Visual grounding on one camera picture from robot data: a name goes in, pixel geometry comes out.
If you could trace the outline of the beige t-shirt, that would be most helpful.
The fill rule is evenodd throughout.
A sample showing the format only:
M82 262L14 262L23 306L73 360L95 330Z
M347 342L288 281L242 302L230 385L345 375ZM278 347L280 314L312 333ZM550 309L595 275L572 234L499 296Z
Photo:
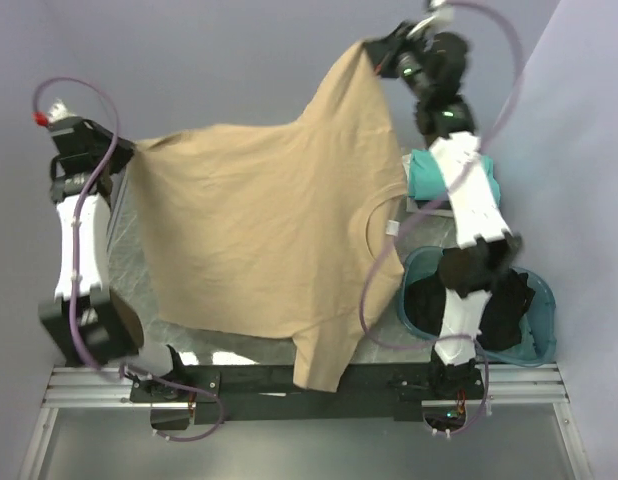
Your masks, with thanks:
M162 320L296 347L294 383L333 392L403 276L373 263L406 193L363 45L288 124L216 124L140 140L129 166Z

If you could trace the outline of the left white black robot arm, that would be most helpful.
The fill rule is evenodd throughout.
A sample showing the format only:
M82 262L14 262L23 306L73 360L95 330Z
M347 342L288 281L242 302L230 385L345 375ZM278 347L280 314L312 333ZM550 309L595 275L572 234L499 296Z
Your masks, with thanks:
M61 266L40 322L69 367L117 364L152 388L183 383L185 367L169 345L146 339L133 308L110 285L108 226L114 174L135 153L133 142L72 113L36 112L57 149L50 162L51 201L61 225Z

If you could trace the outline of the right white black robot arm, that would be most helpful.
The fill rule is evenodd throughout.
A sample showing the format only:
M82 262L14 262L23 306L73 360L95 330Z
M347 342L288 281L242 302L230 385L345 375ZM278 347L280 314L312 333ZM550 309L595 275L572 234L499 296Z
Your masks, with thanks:
M456 225L457 247L444 255L437 274L445 288L434 366L465 367L476 357L481 317L522 246L503 219L481 161L481 140L460 93L468 43L437 32L439 20L403 22L364 47L378 76L399 78L415 95L415 123L429 141Z

